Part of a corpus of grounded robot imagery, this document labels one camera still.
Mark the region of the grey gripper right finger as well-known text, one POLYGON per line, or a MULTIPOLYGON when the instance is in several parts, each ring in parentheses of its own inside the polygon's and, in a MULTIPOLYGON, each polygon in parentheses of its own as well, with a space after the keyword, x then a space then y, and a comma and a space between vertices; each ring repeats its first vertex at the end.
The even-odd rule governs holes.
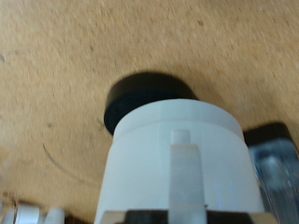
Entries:
POLYGON ((207 224, 279 224, 270 213, 207 212, 207 224))

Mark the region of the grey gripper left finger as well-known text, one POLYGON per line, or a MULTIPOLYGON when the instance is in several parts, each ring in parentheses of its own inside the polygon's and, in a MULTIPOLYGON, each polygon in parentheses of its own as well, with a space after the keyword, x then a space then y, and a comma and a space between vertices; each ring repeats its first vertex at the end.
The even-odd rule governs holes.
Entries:
POLYGON ((168 224, 166 210, 107 211, 102 224, 168 224))

